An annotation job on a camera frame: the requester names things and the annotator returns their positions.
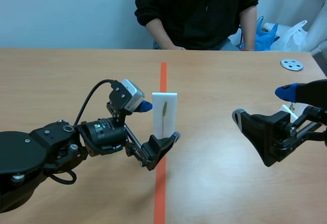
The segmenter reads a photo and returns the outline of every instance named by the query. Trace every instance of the black robotic arm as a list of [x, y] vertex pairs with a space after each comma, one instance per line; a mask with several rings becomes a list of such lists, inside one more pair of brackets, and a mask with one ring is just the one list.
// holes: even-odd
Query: black robotic arm
[[[243, 109], [237, 109], [232, 118], [269, 167], [285, 159], [307, 140], [324, 141], [327, 146], [327, 131], [315, 132], [322, 125], [327, 126], [326, 90], [327, 80], [292, 84], [276, 90], [275, 94], [285, 101], [314, 106], [307, 106], [294, 123], [290, 123], [291, 115], [283, 111], [265, 116], [250, 115]], [[299, 129], [306, 121], [311, 123]]]
[[[90, 97], [104, 83], [110, 83], [113, 88], [107, 103], [112, 117], [78, 125]], [[121, 83], [104, 80], [88, 95], [74, 125], [58, 120], [31, 133], [1, 132], [0, 213], [23, 205], [47, 177], [61, 184], [75, 183], [77, 176], [72, 170], [88, 155], [108, 155], [125, 148], [128, 157], [135, 156], [141, 167], [153, 170], [180, 134], [175, 132], [164, 139], [151, 135], [149, 141], [141, 145], [125, 124], [125, 117], [152, 109], [143, 98], [144, 94], [129, 80]], [[72, 179], [68, 181], [57, 176], [64, 172]]]

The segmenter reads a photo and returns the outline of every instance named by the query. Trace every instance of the person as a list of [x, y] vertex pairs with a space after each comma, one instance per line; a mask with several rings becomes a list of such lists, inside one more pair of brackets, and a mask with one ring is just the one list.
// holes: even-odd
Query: person
[[135, 0], [135, 16], [155, 49], [237, 51], [229, 36], [241, 24], [246, 51], [254, 50], [259, 0]]

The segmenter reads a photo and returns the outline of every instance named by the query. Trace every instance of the black cable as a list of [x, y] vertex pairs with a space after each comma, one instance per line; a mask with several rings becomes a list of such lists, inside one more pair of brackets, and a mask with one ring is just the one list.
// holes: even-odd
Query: black cable
[[77, 118], [75, 120], [75, 123], [74, 125], [76, 126], [78, 124], [78, 122], [80, 121], [81, 117], [82, 117], [82, 114], [85, 110], [85, 107], [88, 103], [88, 101], [90, 100], [91, 96], [93, 95], [93, 93], [99, 88], [99, 86], [105, 84], [105, 83], [111, 83], [112, 84], [113, 80], [103, 80], [103, 81], [100, 81], [98, 82], [95, 87], [93, 87], [93, 89], [91, 90], [91, 92], [88, 94], [87, 98], [85, 99], [85, 102], [83, 103], [83, 106], [79, 112], [79, 114], [77, 115]]
[[73, 178], [72, 180], [68, 181], [68, 180], [64, 180], [64, 179], [61, 179], [59, 177], [56, 177], [55, 175], [53, 174], [50, 174], [48, 175], [48, 177], [50, 177], [52, 180], [58, 182], [58, 183], [61, 183], [61, 184], [64, 184], [64, 185], [72, 185], [76, 182], [77, 180], [77, 175], [73, 172], [73, 171], [67, 171], [68, 174], [71, 175], [71, 177]]

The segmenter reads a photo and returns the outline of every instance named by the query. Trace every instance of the black hoodie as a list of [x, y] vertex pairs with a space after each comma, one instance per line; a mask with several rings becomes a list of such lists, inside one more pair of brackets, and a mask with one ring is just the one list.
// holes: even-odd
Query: black hoodie
[[237, 32], [239, 13], [259, 0], [136, 0], [135, 15], [145, 26], [159, 18], [173, 43], [209, 49]]

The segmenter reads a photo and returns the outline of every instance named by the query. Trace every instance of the orange tape line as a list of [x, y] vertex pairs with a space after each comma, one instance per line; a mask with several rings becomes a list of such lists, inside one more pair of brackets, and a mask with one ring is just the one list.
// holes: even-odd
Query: orange tape line
[[[161, 64], [160, 92], [167, 92], [167, 63]], [[157, 165], [154, 199], [154, 224], [166, 223], [166, 157]]]

